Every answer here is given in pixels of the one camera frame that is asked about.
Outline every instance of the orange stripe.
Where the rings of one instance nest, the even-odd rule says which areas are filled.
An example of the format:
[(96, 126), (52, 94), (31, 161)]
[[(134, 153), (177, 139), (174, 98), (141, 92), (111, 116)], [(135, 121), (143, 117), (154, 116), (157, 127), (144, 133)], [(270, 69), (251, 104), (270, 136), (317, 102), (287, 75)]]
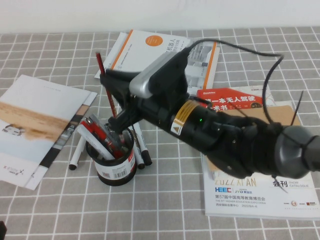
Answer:
[(120, 58), (120, 56), (121, 56), (121, 54), (122, 54), (123, 50), (125, 49), (125, 46), (126, 46), (126, 44), (127, 44), (128, 40), (129, 40), (129, 38), (130, 38), (130, 36), (131, 36), (132, 32), (133, 32), (133, 29), (132, 29), (132, 30), (130, 30), (130, 32), (129, 32), (129, 34), (128, 34), (128, 36), (126, 37), (126, 40), (124, 41), (124, 44), (122, 45), (121, 50), (119, 51), (118, 55), (116, 56), (116, 58), (115, 58), (115, 60), (114, 60), (114, 62), (113, 62), (113, 64), (112, 64), (112, 66), (111, 66), (111, 69), (114, 69), (114, 67), (116, 66), (117, 61), (119, 60), (119, 58)]
[(207, 69), (207, 71), (206, 71), (203, 89), (207, 89), (207, 83), (208, 83), (208, 79), (209, 79), (209, 75), (210, 75), (210, 70), (211, 70), (212, 61), (214, 60), (216, 48), (217, 48), (217, 43), (215, 42), (215, 43), (213, 44), (212, 53), (211, 53), (210, 60), (209, 60), (209, 65), (208, 65), (208, 69)]

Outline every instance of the book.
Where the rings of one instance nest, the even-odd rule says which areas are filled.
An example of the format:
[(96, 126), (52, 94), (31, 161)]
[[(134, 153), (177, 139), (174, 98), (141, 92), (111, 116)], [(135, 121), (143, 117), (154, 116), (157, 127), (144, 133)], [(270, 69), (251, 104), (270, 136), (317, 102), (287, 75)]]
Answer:
[[(179, 52), (194, 41), (183, 36), (131, 30), (129, 34), (119, 35), (104, 66), (118, 71), (140, 72), (163, 53)], [(188, 93), (196, 95), (199, 89), (212, 88), (219, 52), (220, 48), (212, 42), (202, 42), (191, 51), (185, 69)]]
[[(199, 89), (197, 97), (212, 103), (215, 111), (224, 111), (230, 109), (251, 109), (261, 108), (263, 86), (237, 86), (212, 89)], [(266, 105), (274, 106), (275, 101), (272, 97), (269, 87), (265, 94)]]
[(54, 145), (50, 148), (48, 153), (44, 156), (42, 161), (40, 162), (37, 169), (31, 175), (29, 181), (24, 186), (26, 189), (35, 190), (39, 185), (42, 178), (45, 176), (46, 172), (60, 153), (63, 146), (67, 143), (68, 139), (74, 133), (76, 127), (81, 122), (85, 113), (89, 109), (90, 105), (94, 101), (97, 96), (96, 92), (91, 92), (85, 102), (81, 105), (78, 111), (75, 113), (71, 121), (64, 128), (64, 131), (61, 133), (60, 137), (55, 141)]
[(24, 187), (90, 93), (21, 75), (0, 97), (0, 180)]
[[(250, 117), (264, 120), (262, 108), (245, 109)], [(236, 110), (226, 111), (238, 114)], [(294, 111), (291, 106), (272, 106), (269, 113), (277, 122), (288, 125)], [(296, 118), (294, 125), (300, 122)], [(245, 179), (232, 177), (222, 171), (213, 178), (208, 162), (201, 159), (206, 216), (316, 220), (320, 205), (311, 173), (301, 179), (254, 173)]]

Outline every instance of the white wall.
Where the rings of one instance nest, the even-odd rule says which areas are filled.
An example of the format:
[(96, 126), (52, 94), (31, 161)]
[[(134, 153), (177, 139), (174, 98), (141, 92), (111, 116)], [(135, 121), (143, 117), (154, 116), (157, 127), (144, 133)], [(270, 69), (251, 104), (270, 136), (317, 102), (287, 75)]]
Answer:
[(0, 33), (310, 25), (319, 0), (0, 0)]

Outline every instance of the table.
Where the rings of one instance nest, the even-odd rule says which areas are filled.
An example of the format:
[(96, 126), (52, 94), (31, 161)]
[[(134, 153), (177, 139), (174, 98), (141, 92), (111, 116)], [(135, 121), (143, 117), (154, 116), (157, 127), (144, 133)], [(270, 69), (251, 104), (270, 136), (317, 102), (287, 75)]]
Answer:
[[(297, 105), (298, 117), (320, 134), (320, 27), (275, 27), (165, 31), (191, 38), (217, 37), (257, 49), (283, 52), (270, 81), (276, 101)], [(0, 95), (20, 75), (98, 93), (87, 115), (111, 115), (105, 90), (94, 75), (95, 52), (104, 57), (119, 33), (4, 34), (0, 37)], [(214, 87), (262, 85), (274, 59), (222, 46)], [(315, 240), (320, 221), (245, 219), (204, 215), (200, 153), (155, 126), (142, 122), (153, 160), (134, 179), (109, 187), (82, 156), (68, 170), (79, 135), (63, 148), (40, 186), (27, 190), (0, 182), (0, 220), (6, 240)], [(313, 173), (320, 194), (320, 174)]]

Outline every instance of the yellow warning label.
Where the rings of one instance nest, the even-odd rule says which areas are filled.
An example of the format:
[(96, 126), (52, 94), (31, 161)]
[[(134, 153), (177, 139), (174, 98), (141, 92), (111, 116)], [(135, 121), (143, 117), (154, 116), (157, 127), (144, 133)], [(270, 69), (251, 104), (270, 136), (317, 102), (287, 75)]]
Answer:
[(185, 122), (187, 121), (189, 115), (198, 105), (199, 104), (195, 101), (192, 101), (192, 100), (186, 101), (183, 104), (183, 106), (179, 109), (179, 111), (177, 112), (177, 114), (173, 120), (173, 123), (171, 125), (171, 132), (173, 132), (177, 135), (180, 135), (182, 128), (183, 128)]

